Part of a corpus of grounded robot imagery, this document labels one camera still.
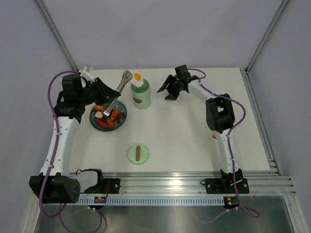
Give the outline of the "green cylindrical lunch container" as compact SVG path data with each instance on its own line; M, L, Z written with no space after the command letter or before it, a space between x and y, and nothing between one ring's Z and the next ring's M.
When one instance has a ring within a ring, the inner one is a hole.
M134 106L139 110L146 110L151 106L150 84L146 79L143 79L143 85L136 87L131 84L131 93Z

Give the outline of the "toy fried egg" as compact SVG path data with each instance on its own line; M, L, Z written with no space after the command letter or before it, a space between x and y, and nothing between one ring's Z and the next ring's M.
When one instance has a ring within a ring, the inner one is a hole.
M143 86L144 81L141 74L137 70L133 70L132 74L133 74L132 85L134 85L135 87Z

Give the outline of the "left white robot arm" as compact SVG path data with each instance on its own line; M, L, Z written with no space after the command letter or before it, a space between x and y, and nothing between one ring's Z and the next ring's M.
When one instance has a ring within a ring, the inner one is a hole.
M82 85L84 79L74 71L63 71L62 91L56 105L49 104L53 122L53 134L43 167L31 176L29 186L41 204L76 203L81 193L100 193L107 190L103 173L98 168L88 168L75 177L69 176L69 161L73 141L90 104L106 104L119 97L120 92L111 89L99 78Z

